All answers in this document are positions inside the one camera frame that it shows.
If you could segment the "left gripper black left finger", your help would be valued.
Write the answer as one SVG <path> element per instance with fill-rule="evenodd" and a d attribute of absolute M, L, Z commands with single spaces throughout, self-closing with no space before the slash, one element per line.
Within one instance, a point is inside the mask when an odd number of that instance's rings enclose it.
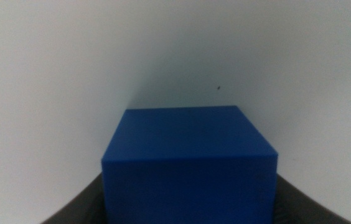
<path fill-rule="evenodd" d="M 42 224 L 106 223 L 102 175 Z"/>

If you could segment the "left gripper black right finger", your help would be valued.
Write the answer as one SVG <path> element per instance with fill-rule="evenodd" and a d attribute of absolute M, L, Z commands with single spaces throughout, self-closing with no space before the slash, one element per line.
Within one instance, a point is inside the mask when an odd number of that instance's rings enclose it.
<path fill-rule="evenodd" d="M 275 223 L 351 224 L 351 221 L 320 205 L 277 175 Z"/>

